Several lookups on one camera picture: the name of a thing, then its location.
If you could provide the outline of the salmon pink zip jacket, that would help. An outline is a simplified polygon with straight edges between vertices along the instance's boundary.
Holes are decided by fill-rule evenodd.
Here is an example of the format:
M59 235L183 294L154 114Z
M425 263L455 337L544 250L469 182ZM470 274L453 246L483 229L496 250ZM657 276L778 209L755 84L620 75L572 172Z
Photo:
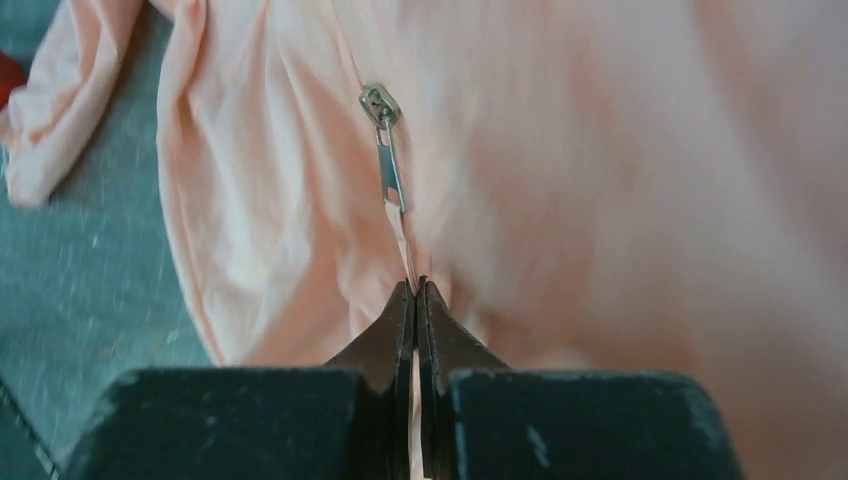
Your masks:
M324 362L425 275L513 366L682 370L749 478L846 477L845 2L157 8L164 222L215 362Z

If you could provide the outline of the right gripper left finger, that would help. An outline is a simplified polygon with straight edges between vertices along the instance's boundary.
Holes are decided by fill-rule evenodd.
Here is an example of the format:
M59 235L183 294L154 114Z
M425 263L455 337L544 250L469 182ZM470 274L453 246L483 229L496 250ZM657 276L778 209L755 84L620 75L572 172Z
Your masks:
M69 479L407 479L415 297L313 367L149 368L100 397Z

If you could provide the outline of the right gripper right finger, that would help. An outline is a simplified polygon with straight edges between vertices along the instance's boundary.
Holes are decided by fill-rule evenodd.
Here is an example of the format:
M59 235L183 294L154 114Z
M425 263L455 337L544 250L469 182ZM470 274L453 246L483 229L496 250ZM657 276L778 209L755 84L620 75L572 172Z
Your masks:
M428 479L739 479L714 403L663 370L516 370L416 297Z

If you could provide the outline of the silver zipper pull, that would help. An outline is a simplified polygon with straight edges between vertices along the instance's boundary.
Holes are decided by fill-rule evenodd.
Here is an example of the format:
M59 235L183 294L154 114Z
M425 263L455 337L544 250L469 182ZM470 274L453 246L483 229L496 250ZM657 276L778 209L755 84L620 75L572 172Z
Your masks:
M401 110L395 99L379 83L362 87L359 104L374 125L383 200L396 205L401 213L405 213L405 195L394 142L394 127L399 122Z

